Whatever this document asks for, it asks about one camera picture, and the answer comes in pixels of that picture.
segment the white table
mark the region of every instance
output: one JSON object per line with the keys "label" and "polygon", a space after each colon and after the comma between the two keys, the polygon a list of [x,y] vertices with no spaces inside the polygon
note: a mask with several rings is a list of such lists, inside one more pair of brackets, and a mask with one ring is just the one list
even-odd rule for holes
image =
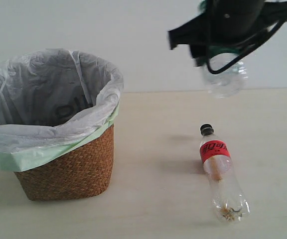
{"label": "white table", "polygon": [[[228,144],[252,214],[220,224],[199,156],[211,123]],[[31,202],[0,171],[0,239],[287,239],[287,89],[124,94],[115,165],[100,196]]]}

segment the clear plastic bottle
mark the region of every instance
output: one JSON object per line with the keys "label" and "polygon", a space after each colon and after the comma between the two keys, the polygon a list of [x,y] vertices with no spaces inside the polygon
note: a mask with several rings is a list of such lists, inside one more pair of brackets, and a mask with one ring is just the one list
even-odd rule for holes
{"label": "clear plastic bottle", "polygon": [[[210,59],[213,70],[218,70],[237,57],[235,53],[221,53]],[[243,62],[238,62],[228,70],[213,75],[208,71],[206,64],[202,66],[203,81],[209,93],[217,98],[225,98],[237,94],[244,88],[245,79],[248,77]]]}
{"label": "clear plastic bottle", "polygon": [[226,144],[214,134],[211,125],[201,127],[200,155],[208,174],[216,216],[224,222],[239,222],[250,213],[249,205],[235,177]]}

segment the trash can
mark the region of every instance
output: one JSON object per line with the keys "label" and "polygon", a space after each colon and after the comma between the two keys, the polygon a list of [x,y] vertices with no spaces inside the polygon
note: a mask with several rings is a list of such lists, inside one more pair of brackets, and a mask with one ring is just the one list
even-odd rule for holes
{"label": "trash can", "polygon": [[0,169],[30,200],[103,193],[114,160],[123,76],[81,51],[48,49],[0,65]]}

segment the black cable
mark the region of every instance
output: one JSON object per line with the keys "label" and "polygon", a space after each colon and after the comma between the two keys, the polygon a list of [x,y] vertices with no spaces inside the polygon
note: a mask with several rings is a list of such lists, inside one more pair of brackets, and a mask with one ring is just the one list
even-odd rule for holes
{"label": "black cable", "polygon": [[287,14],[284,16],[283,19],[279,20],[277,24],[271,29],[271,31],[268,32],[268,34],[256,45],[253,45],[249,49],[242,52],[239,56],[237,56],[235,59],[233,59],[231,62],[220,68],[219,70],[213,70],[210,65],[210,46],[211,46],[211,10],[213,6],[213,0],[207,0],[207,7],[206,7],[206,15],[207,15],[207,38],[206,38],[206,65],[208,68],[208,71],[213,74],[217,75],[220,74],[227,69],[229,69],[231,66],[236,64],[238,61],[243,59],[244,57],[251,54],[253,51],[258,49],[260,46],[265,44],[280,28],[281,26],[287,21]]}

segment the white wall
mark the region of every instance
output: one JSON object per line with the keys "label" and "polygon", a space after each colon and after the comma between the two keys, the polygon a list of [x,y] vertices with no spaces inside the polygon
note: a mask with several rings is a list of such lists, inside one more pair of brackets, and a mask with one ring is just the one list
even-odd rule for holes
{"label": "white wall", "polygon": [[[167,31],[197,14],[198,0],[0,0],[0,62],[44,48],[87,51],[119,66],[126,91],[200,90],[186,46]],[[287,24],[246,58],[249,88],[287,87]]]}

